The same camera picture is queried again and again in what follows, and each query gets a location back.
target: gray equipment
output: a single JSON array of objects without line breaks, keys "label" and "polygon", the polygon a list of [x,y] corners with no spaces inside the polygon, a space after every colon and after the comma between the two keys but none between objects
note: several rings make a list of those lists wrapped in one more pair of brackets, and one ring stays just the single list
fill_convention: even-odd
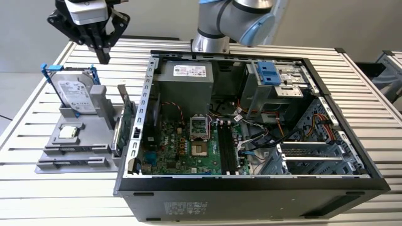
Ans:
[{"label": "gray equipment", "polygon": [[[183,125],[159,111],[158,79],[174,65],[206,62],[214,83],[231,74],[229,95],[215,84],[209,116],[186,116]],[[244,73],[219,62],[242,62]],[[147,222],[330,218],[390,190],[306,58],[151,51],[123,158],[115,194]]]},{"label": "gray equipment", "polygon": [[[37,163],[37,173],[118,171],[137,112],[126,87],[118,86],[125,104],[114,107],[106,98],[106,86],[94,84],[86,70],[62,72],[50,76],[65,97],[62,117]],[[83,106],[94,111],[82,114]]]},{"label": "gray equipment", "polygon": [[260,45],[276,23],[272,8],[272,0],[201,0],[193,51],[229,53],[230,38],[245,46]]},{"label": "gray equipment", "polygon": [[[185,117],[207,115],[214,86],[211,63],[167,62],[154,81],[161,89],[161,101],[183,106]],[[173,107],[163,110],[173,114],[178,112]]]}]

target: blue drive bay latch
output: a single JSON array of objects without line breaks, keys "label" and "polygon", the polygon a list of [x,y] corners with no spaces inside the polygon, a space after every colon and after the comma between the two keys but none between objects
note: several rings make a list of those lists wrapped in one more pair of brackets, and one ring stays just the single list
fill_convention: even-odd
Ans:
[{"label": "blue drive bay latch", "polygon": [[262,77],[262,84],[281,85],[282,79],[278,74],[276,64],[273,62],[258,62],[257,71]]}]

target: circuit board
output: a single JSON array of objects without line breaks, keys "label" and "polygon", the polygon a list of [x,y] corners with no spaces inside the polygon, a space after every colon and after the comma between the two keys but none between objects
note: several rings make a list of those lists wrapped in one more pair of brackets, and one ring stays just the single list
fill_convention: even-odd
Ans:
[{"label": "circuit board", "polygon": [[[155,152],[146,152],[142,173],[151,175],[222,175],[217,123],[211,124],[211,137],[207,142],[190,139],[190,126],[185,128],[174,121],[165,121],[161,130],[161,144]],[[241,125],[233,126],[233,145],[242,139]],[[238,169],[249,174],[248,160]]]}]

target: expansion slot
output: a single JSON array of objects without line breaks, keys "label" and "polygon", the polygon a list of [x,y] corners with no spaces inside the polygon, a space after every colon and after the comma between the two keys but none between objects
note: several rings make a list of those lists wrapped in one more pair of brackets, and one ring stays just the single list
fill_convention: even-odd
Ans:
[{"label": "expansion slot", "polygon": [[227,123],[218,125],[218,141],[221,152],[222,174],[234,175],[238,171],[236,150],[233,145],[231,126]]}]

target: aluminum table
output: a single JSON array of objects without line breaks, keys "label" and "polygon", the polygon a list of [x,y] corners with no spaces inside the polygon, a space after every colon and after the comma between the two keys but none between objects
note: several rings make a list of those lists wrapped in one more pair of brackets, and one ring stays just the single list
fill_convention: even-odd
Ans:
[{"label": "aluminum table", "polygon": [[[189,41],[121,39],[109,65],[98,65],[86,46],[69,43],[55,64],[95,64],[107,98],[122,103],[117,89],[126,84],[138,102],[150,50],[190,51]],[[402,225],[402,116],[348,54],[334,48],[231,45],[231,53],[306,57],[318,71],[356,134],[392,186],[392,191],[330,220],[193,222],[197,225]],[[135,224],[125,200],[113,196],[117,173],[35,174],[61,117],[61,101],[46,80],[38,85],[15,120],[0,137],[0,224],[111,225]]]}]

